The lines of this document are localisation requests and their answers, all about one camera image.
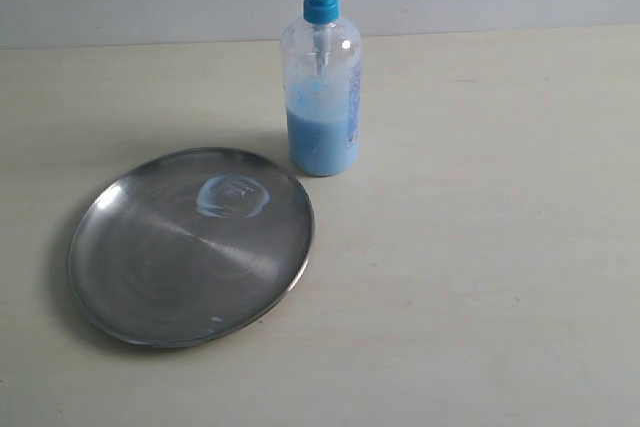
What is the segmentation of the blue soap blob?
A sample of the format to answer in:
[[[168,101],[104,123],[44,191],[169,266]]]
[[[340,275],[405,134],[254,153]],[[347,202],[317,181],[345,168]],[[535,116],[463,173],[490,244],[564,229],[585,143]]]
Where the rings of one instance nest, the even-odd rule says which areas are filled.
[[[222,219],[257,216],[270,202],[268,190],[256,179],[240,174],[211,177],[196,196],[199,214]]]

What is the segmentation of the round stainless steel plate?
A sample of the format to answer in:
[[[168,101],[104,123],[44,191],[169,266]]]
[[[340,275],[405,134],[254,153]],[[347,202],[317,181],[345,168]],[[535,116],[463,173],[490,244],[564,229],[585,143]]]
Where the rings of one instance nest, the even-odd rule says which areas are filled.
[[[211,177],[240,174],[271,200],[244,219],[204,216],[196,196]],[[309,261],[314,211],[297,177],[253,152],[172,152],[123,174],[79,220],[70,287],[85,317],[139,346],[183,348],[260,319],[298,283]]]

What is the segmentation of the blue pump soap bottle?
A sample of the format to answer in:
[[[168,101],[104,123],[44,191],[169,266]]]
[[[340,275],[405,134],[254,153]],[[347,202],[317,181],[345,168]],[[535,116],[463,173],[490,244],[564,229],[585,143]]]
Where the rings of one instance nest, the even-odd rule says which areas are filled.
[[[358,155],[362,40],[339,0],[303,0],[280,40],[289,154],[319,177],[345,171]]]

